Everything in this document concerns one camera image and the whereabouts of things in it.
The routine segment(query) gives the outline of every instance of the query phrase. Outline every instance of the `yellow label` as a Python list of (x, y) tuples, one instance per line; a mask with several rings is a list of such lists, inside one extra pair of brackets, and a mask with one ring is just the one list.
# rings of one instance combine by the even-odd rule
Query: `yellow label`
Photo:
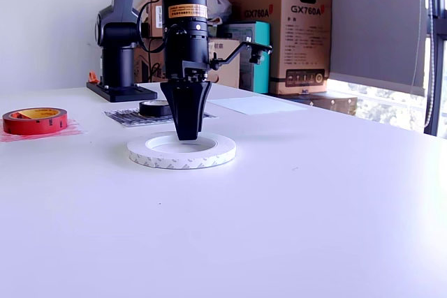
[(58, 114), (59, 114), (58, 110), (33, 109), (33, 110), (23, 110), (16, 113), (12, 113), (11, 117), (16, 119), (44, 119), (49, 117), (55, 117)]
[(184, 3), (169, 7), (169, 18), (175, 17), (206, 17), (208, 18), (208, 9), (205, 5), (196, 3)]

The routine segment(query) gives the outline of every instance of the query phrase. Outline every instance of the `white paper sheet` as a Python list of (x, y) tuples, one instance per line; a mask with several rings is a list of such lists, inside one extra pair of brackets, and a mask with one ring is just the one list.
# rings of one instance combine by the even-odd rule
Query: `white paper sheet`
[(248, 115), (306, 110), (297, 105), (264, 97), (219, 99), (208, 102)]

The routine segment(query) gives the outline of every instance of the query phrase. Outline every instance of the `table surface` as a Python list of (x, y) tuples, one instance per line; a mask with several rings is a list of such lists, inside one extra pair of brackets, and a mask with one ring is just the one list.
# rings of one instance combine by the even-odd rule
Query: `table surface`
[(103, 113), (137, 103), (87, 89), (0, 98), (0, 112), (36, 106), (88, 133), (0, 144), (0, 297), (447, 297), (445, 140), (314, 107), (208, 103), (219, 118), (204, 131), (234, 139), (236, 159), (155, 170), (126, 144), (173, 124)]

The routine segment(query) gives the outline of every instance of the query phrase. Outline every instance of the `white tape roll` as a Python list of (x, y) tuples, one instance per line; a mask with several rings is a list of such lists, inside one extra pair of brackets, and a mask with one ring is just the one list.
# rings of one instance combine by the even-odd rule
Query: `white tape roll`
[(175, 132), (155, 133), (130, 142), (127, 148), (137, 164), (174, 170), (214, 167), (236, 156), (232, 139), (211, 133), (201, 133), (196, 141), (179, 141)]

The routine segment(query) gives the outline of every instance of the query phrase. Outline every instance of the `tape roll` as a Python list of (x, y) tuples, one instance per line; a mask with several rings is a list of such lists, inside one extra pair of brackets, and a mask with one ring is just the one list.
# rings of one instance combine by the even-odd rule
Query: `tape roll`
[(149, 100), (140, 103), (140, 114), (144, 117), (167, 117), (172, 115), (165, 100)]
[(51, 134), (67, 125), (67, 111), (59, 108), (29, 108), (3, 115), (3, 130), (13, 135)]
[(127, 148), (137, 164), (172, 170), (214, 167), (236, 156), (233, 140), (211, 133), (201, 133), (196, 141), (179, 141), (175, 132), (155, 133), (128, 143)]

